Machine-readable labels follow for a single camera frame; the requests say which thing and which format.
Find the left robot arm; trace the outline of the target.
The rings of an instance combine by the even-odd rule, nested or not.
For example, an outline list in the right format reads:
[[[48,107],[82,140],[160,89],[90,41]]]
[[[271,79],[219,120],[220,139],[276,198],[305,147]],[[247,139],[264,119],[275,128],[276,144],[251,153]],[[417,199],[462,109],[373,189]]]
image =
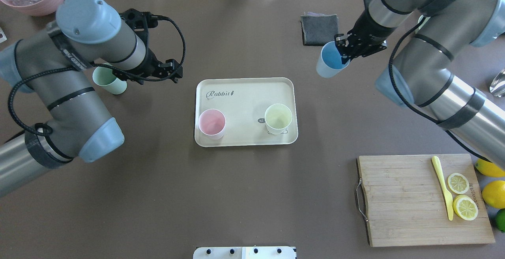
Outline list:
[[[64,0],[44,30],[1,51],[7,109],[22,131],[1,146],[1,196],[79,157],[90,163],[124,143],[84,72],[106,63],[121,81],[177,83],[182,62],[157,60],[149,29],[173,20],[104,0]]]

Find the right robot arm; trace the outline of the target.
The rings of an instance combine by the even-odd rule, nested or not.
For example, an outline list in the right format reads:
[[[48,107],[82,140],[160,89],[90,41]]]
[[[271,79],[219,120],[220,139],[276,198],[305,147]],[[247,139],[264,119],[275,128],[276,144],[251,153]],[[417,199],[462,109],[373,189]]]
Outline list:
[[[475,155],[504,167],[504,111],[449,71],[466,46],[482,47],[504,33],[504,0],[365,0],[365,9],[333,45],[342,63],[385,49],[385,41],[413,11],[425,18],[398,55],[392,54],[376,86],[393,102],[415,104]]]

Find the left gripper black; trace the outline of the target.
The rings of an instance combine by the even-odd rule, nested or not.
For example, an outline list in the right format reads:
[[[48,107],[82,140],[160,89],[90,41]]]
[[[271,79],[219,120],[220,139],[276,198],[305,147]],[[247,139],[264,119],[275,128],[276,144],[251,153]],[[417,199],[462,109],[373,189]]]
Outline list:
[[[183,77],[182,63],[184,59],[180,62],[175,59],[161,62],[149,48],[149,29],[157,27],[159,21],[172,23],[181,39],[184,39],[175,21],[163,15],[140,12],[136,9],[128,9],[120,13],[120,17],[134,31],[137,36],[137,44],[127,58],[119,61],[119,79],[135,81],[139,84],[143,84],[145,81],[157,82],[167,79],[178,83],[178,80]]]

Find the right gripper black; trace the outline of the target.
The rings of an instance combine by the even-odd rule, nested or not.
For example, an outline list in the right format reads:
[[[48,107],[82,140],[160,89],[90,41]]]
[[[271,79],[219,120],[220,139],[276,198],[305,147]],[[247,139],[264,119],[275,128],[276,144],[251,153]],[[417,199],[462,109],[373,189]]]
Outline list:
[[[340,54],[342,64],[346,64],[357,57],[368,57],[386,50],[387,43],[384,34],[388,34],[385,27],[375,22],[368,11],[372,0],[364,1],[364,11],[355,25],[346,34],[336,34],[334,43]]]

